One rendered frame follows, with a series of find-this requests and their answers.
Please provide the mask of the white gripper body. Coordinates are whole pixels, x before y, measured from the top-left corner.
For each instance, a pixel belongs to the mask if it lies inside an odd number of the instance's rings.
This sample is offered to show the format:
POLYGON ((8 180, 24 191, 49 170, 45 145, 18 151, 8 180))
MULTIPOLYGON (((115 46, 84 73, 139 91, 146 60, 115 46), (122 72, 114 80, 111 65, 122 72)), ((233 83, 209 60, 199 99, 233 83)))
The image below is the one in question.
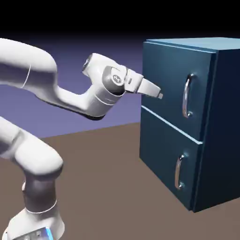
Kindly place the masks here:
POLYGON ((159 97, 161 94, 160 91, 161 89, 157 85, 143 78, 138 87, 137 93, 150 97, 159 97))

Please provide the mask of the blue painted cabinet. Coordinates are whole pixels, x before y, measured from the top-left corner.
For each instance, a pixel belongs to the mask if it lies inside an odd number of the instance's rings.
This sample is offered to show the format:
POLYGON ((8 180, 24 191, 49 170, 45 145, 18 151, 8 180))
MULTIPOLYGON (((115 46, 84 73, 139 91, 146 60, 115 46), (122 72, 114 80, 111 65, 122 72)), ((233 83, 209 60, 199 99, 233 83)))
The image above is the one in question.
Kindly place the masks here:
MULTIPOLYGON (((199 212, 239 198, 240 38, 148 39, 145 42, 216 52, 204 136, 198 141, 202 143, 202 152, 191 211, 199 212)), ((166 123, 186 134, 170 122, 166 123)))

